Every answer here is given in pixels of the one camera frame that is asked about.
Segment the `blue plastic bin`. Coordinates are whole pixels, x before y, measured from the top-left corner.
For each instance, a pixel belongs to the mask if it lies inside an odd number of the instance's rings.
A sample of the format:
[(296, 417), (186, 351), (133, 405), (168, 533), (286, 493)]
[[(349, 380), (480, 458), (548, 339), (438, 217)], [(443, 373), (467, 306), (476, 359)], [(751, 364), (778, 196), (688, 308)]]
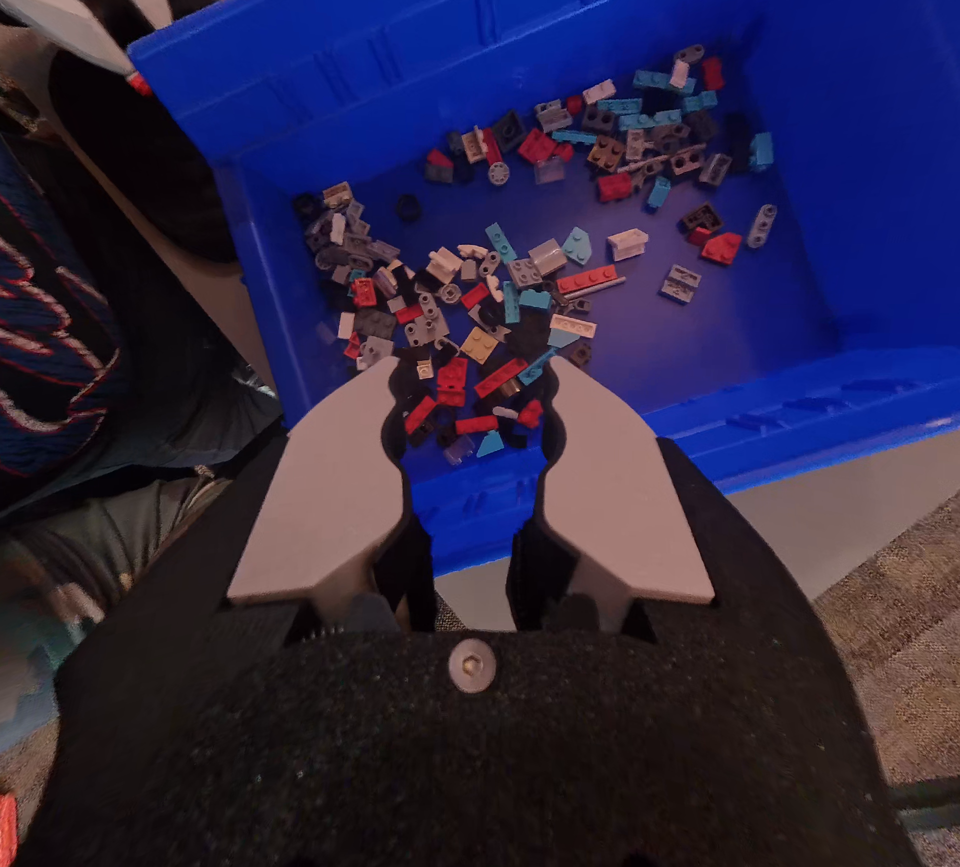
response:
[[(417, 271), (493, 223), (525, 252), (585, 230), (558, 277), (619, 282), (573, 365), (654, 430), (679, 496), (687, 471), (714, 497), (958, 430), (957, 43), (958, 0), (224, 0), (129, 53), (215, 175), (289, 428), (360, 374), (316, 337), (339, 310), (291, 205), (345, 182)], [(501, 189), (484, 163), (426, 181), (450, 133), (531, 129), (606, 80), (633, 97), (690, 45), (723, 62), (706, 156), (755, 144), (758, 169), (681, 175), (655, 212), (651, 180), (600, 201), (583, 147), (543, 186), (512, 153)], [(499, 449), (406, 441), (451, 570), (532, 515), (553, 357), (506, 387), (538, 417)]]

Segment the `pile of lego bricks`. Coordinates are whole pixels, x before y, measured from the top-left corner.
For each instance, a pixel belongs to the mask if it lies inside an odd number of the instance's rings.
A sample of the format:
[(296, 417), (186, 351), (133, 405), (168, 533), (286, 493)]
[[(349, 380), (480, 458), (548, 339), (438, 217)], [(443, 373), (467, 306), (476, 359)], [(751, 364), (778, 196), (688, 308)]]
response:
[[(423, 175), (430, 184), (451, 185), (484, 164), (488, 182), (502, 189), (511, 175), (505, 156), (513, 154), (542, 187), (562, 181), (576, 150), (589, 148), (598, 199), (627, 200), (651, 181), (647, 207), (654, 213), (682, 175), (698, 170), (700, 185), (715, 189), (733, 169), (759, 169), (756, 144), (743, 155), (732, 149), (707, 156), (705, 143), (715, 136), (711, 110), (724, 86), (722, 58), (690, 45), (674, 56), (669, 72), (636, 71), (632, 97), (618, 98), (606, 80), (536, 104), (531, 129), (510, 110), (490, 127), (452, 131), (445, 151), (426, 156)], [(499, 450), (500, 429), (534, 429), (539, 405), (520, 413), (510, 407), (506, 387), (525, 390), (540, 371), (525, 358), (551, 353), (558, 336), (571, 340), (574, 328), (588, 327), (572, 316), (586, 289), (619, 283), (617, 271), (607, 268), (596, 269), (594, 278), (558, 277), (591, 259), (591, 239), (579, 226), (561, 244), (548, 238), (525, 251), (492, 223), (485, 244), (441, 247), (416, 272), (399, 261), (395, 247), (370, 236), (348, 183), (297, 194), (291, 206), (316, 267), (344, 285), (354, 304), (341, 318), (344, 356), (365, 370), (379, 348), (394, 346), (395, 330), (407, 338), (404, 356), (415, 376), (401, 397), (413, 449), (435, 438), (451, 455), (479, 433)]]

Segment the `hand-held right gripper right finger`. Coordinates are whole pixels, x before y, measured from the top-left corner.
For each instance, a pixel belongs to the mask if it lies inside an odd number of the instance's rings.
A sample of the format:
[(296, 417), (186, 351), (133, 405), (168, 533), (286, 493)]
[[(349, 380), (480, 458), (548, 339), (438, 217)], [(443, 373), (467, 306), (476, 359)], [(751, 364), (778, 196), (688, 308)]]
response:
[(655, 431), (569, 360), (544, 368), (539, 474), (513, 537), (508, 603), (537, 631), (568, 597), (621, 633), (643, 601), (709, 606), (715, 589)]

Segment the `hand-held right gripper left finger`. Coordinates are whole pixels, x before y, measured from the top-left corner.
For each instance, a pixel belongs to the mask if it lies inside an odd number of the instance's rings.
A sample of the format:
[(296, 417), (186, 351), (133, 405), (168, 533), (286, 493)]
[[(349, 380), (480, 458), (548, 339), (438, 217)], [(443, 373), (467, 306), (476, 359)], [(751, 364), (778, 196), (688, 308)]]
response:
[(305, 600), (333, 626), (373, 595), (392, 619), (405, 605), (410, 630), (434, 631), (431, 537), (402, 465), (406, 386), (390, 356), (291, 429), (226, 591), (231, 604)]

